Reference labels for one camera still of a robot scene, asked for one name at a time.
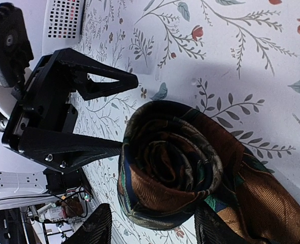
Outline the brown green patterned tie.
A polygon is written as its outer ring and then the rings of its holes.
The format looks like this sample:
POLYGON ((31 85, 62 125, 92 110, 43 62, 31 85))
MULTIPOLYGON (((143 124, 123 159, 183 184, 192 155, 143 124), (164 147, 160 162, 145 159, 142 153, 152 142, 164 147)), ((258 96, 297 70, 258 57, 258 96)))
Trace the brown green patterned tie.
POLYGON ((152 101, 127 123, 117 181, 136 225, 172 230, 206 202, 244 243, 300 243, 300 205, 221 125, 172 101, 152 101))

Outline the floral patterned table mat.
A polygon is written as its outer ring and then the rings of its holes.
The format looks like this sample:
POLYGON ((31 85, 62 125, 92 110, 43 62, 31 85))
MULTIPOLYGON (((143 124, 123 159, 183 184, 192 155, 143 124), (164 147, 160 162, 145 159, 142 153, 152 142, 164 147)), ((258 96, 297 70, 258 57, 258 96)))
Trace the floral patterned table mat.
POLYGON ((122 140, 136 109, 171 100, 247 147, 300 205, 300 1, 86 1, 76 50, 138 76, 84 102, 75 133, 122 140))

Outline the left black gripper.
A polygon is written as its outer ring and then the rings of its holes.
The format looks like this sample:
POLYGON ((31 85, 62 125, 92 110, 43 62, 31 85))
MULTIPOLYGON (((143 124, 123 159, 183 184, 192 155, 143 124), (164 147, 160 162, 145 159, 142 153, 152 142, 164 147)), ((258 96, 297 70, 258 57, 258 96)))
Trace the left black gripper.
POLYGON ((73 134, 71 92, 85 100, 137 88, 135 74, 105 65, 71 48, 43 56, 25 85, 2 136, 2 145, 54 171, 69 173, 120 154, 122 143, 73 134))

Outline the white plastic mesh basket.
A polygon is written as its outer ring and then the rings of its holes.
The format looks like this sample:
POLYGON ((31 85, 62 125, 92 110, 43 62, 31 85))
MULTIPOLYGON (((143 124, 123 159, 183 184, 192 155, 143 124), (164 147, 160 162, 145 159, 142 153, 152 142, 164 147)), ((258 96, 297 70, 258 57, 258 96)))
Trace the white plastic mesh basket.
POLYGON ((46 39, 78 39, 82 33, 84 7, 84 0, 47 1, 43 30, 46 39))

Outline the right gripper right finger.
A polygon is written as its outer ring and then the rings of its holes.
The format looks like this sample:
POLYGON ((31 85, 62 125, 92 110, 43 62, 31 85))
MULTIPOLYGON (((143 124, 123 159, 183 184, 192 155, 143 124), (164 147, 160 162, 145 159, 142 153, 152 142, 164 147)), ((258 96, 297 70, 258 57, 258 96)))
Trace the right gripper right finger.
POLYGON ((244 239, 236 234, 206 202, 197 206, 194 225, 197 243, 244 243, 244 239))

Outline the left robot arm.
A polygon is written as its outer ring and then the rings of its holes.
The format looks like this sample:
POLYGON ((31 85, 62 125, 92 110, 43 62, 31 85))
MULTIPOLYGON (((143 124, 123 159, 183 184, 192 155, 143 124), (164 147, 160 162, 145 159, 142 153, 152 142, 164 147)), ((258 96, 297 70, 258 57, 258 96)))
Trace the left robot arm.
POLYGON ((86 101, 108 97, 138 84, 136 75, 72 49, 43 56, 10 117, 0 113, 0 132, 5 148, 45 170, 0 170, 0 210, 49 201, 64 191, 61 174, 119 155, 121 142, 74 134, 78 112, 67 99, 73 92, 86 101))

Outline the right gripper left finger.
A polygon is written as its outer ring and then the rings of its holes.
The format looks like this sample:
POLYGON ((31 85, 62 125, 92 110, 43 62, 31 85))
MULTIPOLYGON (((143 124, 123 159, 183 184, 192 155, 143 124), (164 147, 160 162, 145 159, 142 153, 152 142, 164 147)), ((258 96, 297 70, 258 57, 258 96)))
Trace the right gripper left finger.
POLYGON ((63 244, 110 244, 111 233, 112 212, 110 205, 102 203, 63 244))

